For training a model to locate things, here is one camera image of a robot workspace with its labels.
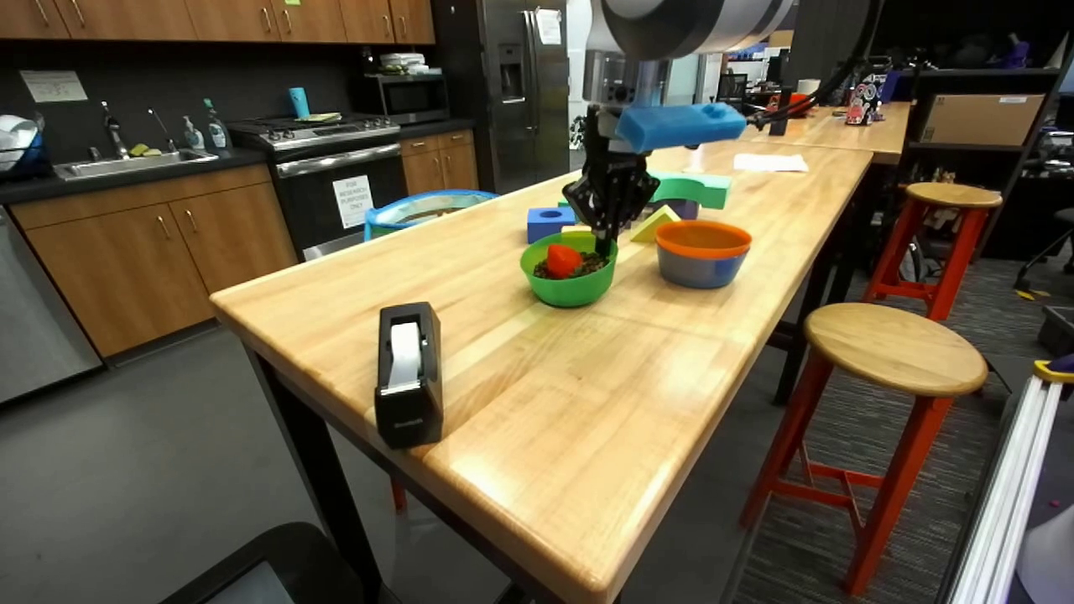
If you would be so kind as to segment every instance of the green bowl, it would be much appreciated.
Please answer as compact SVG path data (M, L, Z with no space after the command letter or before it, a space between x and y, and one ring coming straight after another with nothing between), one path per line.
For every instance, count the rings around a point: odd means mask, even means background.
M582 308L582 304L596 303L615 278L615 252L612 252L606 265L601 265L596 271L583 271L575 278L545 278L545 274L538 274L538 265L547 258L547 244L553 244L553 240L572 244L583 256L591 256L596 249L596 240L591 233L587 237L547 233L547 237L538 237L535 244L528 244L520 256L520 268L525 268L535 295L547 304L557 304L557 308Z

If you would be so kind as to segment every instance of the cabinet door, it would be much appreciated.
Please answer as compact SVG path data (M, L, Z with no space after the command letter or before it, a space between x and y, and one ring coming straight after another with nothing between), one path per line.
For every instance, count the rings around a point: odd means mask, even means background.
M404 175L406 175L406 190L437 190L443 189L443 157L440 157L440 139L437 136L416 136L404 139Z
M393 0L395 42L437 42L431 0Z
M270 0L189 0L198 40L277 40Z
M196 40L180 0L57 0L76 40Z
M454 132L443 136L448 189L477 189L473 134Z
M296 265L271 183L170 200L209 290Z
M388 42L395 40L388 0L340 0L345 40Z
M68 35L65 16L55 0L7 0L0 40L60 40Z
M27 237L100 354L211 319L166 203L29 228Z
M341 42L345 31L341 31L341 16L340 16L340 2L335 0L303 0L296 7L288 7L286 0L276 0L276 14L277 14L277 25L282 25L282 40L296 40L296 42Z

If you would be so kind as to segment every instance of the black refrigerator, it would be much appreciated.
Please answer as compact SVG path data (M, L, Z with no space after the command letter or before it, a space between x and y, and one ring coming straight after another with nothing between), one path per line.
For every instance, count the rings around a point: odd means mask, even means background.
M512 190L572 165L563 0L432 0L451 108L473 121L477 170Z

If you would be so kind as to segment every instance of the cup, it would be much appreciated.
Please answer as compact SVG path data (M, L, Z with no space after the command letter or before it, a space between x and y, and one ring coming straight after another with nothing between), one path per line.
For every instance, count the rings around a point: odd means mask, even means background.
M288 96L292 96L292 109L296 109L296 116L310 116L310 96L304 96L304 88L288 88Z
M818 78L802 78L799 80L799 93L817 93L818 89Z

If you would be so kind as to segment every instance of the microwave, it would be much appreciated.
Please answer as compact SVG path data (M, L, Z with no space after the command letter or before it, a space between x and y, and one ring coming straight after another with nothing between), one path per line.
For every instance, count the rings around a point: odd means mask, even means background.
M395 124L448 121L448 78L443 74L358 74L354 105L364 114L384 114Z

